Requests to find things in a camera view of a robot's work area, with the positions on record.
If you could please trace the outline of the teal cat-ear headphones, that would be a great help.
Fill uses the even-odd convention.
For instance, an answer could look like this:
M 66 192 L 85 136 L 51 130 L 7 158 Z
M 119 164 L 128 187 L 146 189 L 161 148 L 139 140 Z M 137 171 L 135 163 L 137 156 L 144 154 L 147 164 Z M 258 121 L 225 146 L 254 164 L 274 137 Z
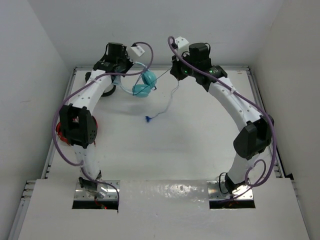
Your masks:
M 147 69 L 147 66 L 141 62 L 134 62 L 139 66 L 142 66 L 145 72 L 141 73 L 131 90 L 125 88 L 121 82 L 121 77 L 117 76 L 113 82 L 114 86 L 120 87 L 124 92 L 136 96 L 138 98 L 146 98 L 151 91 L 157 89 L 157 77 L 156 75 Z

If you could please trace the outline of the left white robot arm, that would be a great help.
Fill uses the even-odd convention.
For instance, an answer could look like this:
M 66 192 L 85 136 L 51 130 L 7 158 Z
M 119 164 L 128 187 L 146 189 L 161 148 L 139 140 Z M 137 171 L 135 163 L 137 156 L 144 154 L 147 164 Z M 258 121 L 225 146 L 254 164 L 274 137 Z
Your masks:
M 76 163 L 80 164 L 79 184 L 88 192 L 98 192 L 98 184 L 94 181 L 101 177 L 101 171 L 95 157 L 95 139 L 98 125 L 93 117 L 93 110 L 104 91 L 112 85 L 112 75 L 105 73 L 125 74 L 133 66 L 127 52 L 128 48 L 122 43 L 110 42 L 106 45 L 102 58 L 86 75 L 85 89 L 77 93 L 75 98 L 63 105 L 59 111 L 60 130 L 73 147 Z

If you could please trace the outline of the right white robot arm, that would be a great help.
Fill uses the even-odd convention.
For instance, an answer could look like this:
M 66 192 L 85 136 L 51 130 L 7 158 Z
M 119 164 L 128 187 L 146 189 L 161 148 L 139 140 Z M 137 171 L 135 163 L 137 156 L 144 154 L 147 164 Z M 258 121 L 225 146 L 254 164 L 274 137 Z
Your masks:
M 231 195 L 238 187 L 250 185 L 249 172 L 260 162 L 259 155 L 272 141 L 274 120 L 236 91 L 221 66 L 212 65 L 211 48 L 207 43 L 188 44 L 177 40 L 169 47 L 174 54 L 170 74 L 179 81 L 195 78 L 219 101 L 238 128 L 239 133 L 233 141 L 235 157 L 224 177 L 224 186 Z

